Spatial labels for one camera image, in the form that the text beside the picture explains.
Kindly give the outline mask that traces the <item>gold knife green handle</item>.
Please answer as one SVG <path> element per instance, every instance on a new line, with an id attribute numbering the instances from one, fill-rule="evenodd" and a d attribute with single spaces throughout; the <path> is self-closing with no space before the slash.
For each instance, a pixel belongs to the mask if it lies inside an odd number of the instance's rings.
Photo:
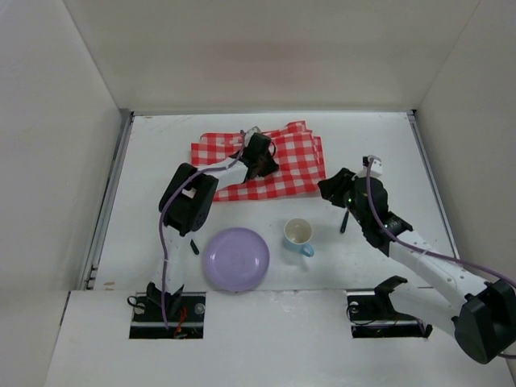
<path id="1" fill-rule="evenodd" d="M 342 221 L 340 229 L 339 229 L 339 233 L 342 234 L 342 235 L 347 230 L 348 219 L 349 219 L 349 210 L 346 210 L 345 213 L 344 213 L 343 221 Z"/>

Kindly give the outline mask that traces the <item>red white checkered cloth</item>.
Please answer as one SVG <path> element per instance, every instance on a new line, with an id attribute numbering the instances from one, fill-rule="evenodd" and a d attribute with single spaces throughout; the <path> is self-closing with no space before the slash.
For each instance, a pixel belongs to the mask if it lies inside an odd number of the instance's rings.
<path id="1" fill-rule="evenodd" d="M 306 122 L 294 121 L 282 129 L 265 133 L 272 139 L 274 160 L 279 169 L 242 185 L 219 190 L 216 202 L 257 201 L 311 194 L 326 178 L 322 139 Z M 241 138 L 236 133 L 205 133 L 190 145 L 191 164 L 203 166 L 225 160 L 236 153 Z"/>

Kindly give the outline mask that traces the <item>light blue mug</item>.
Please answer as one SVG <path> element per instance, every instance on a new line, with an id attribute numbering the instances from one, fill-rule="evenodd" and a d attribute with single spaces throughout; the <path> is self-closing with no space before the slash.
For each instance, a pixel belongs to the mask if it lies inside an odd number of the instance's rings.
<path id="1" fill-rule="evenodd" d="M 292 218 L 284 226 L 284 247 L 306 257 L 314 256 L 314 248 L 310 245 L 313 235 L 311 225 L 302 218 Z"/>

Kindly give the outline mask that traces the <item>purple plastic plate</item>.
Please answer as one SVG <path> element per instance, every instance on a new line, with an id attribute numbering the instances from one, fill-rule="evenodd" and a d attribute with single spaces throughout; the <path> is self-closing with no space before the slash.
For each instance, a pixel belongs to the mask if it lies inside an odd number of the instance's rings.
<path id="1" fill-rule="evenodd" d="M 202 254 L 206 278 L 217 288 L 233 293 L 256 288 L 268 271 L 270 253 L 255 231 L 232 227 L 217 233 Z"/>

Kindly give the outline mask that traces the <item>gold fork dark handle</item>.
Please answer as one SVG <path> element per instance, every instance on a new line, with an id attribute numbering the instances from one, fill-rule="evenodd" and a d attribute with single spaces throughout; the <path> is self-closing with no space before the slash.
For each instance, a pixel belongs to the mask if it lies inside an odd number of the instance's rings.
<path id="1" fill-rule="evenodd" d="M 198 246 L 197 244 L 193 241 L 193 240 L 190 240 L 190 243 L 189 243 L 194 255 L 198 256 L 200 254 L 200 251 L 198 249 Z"/>

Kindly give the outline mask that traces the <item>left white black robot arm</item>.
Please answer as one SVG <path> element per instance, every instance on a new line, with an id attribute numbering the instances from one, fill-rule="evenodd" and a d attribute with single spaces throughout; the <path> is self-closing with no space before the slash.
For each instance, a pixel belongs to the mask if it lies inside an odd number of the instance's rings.
<path id="1" fill-rule="evenodd" d="M 254 127 L 241 134 L 240 148 L 225 160 L 204 167 L 183 163 L 177 168 L 158 205 L 163 258 L 146 289 L 148 301 L 160 307 L 164 319 L 180 307 L 185 285 L 181 251 L 206 222 L 215 194 L 276 172 L 279 165 L 269 150 L 272 142 Z"/>

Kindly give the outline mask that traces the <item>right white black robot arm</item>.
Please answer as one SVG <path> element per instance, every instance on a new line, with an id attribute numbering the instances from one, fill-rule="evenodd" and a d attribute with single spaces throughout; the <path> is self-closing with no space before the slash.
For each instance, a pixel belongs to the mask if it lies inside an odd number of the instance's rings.
<path id="1" fill-rule="evenodd" d="M 495 282 L 464 268 L 457 259 L 432 250 L 404 219 L 389 209 L 388 193 L 369 167 L 358 177 L 341 169 L 322 180 L 323 199 L 345 208 L 367 242 L 431 286 L 429 293 L 392 276 L 374 289 L 384 316 L 406 314 L 448 333 L 471 359 L 487 364 L 505 356 L 515 343 L 515 285 L 498 275 Z"/>

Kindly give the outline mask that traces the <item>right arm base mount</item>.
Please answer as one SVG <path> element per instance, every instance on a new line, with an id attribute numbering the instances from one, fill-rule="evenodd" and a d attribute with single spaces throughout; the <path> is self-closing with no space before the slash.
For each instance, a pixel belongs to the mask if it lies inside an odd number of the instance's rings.
<path id="1" fill-rule="evenodd" d="M 390 294 L 407 279 L 393 276 L 374 289 L 347 292 L 346 316 L 351 324 L 353 339 L 428 339 L 433 331 L 431 324 L 393 308 Z"/>

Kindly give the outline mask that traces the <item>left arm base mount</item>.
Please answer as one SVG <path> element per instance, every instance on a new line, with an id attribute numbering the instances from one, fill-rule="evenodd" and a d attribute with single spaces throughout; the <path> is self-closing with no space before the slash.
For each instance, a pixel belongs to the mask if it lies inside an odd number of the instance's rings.
<path id="1" fill-rule="evenodd" d="M 149 283 L 145 293 L 127 298 L 132 308 L 130 339 L 202 339 L 206 312 L 206 294 L 184 292 L 164 296 Z"/>

